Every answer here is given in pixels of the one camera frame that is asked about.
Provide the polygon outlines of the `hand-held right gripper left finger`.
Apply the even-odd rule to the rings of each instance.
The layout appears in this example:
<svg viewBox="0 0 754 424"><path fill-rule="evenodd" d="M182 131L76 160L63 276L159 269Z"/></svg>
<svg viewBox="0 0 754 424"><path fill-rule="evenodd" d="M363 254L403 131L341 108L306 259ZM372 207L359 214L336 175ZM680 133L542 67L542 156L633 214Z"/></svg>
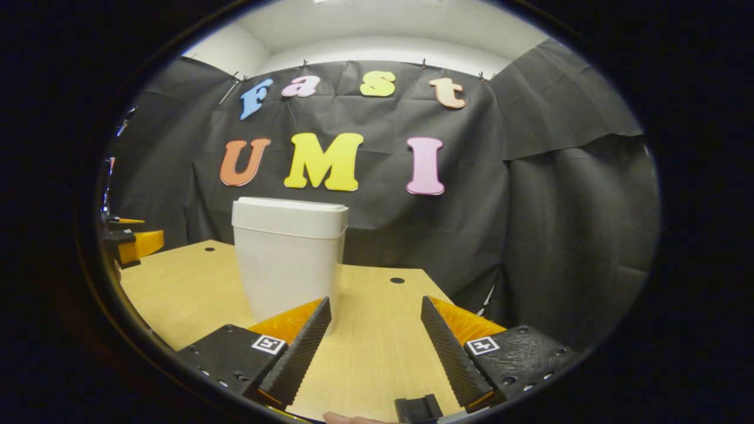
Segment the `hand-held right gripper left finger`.
<svg viewBox="0 0 754 424"><path fill-rule="evenodd" d="M248 328L224 324L177 351L226 391L284 411L292 405L332 318L329 296Z"/></svg>

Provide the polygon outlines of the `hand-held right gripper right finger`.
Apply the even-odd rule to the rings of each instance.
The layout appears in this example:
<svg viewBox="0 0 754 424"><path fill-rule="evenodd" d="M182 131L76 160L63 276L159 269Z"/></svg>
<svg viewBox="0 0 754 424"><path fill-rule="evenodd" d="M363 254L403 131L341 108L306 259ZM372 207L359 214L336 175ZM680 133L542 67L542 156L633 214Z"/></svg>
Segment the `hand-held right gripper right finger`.
<svg viewBox="0 0 754 424"><path fill-rule="evenodd" d="M560 374L580 352L530 325L505 328L433 296L421 319L467 412L511 402Z"/></svg>

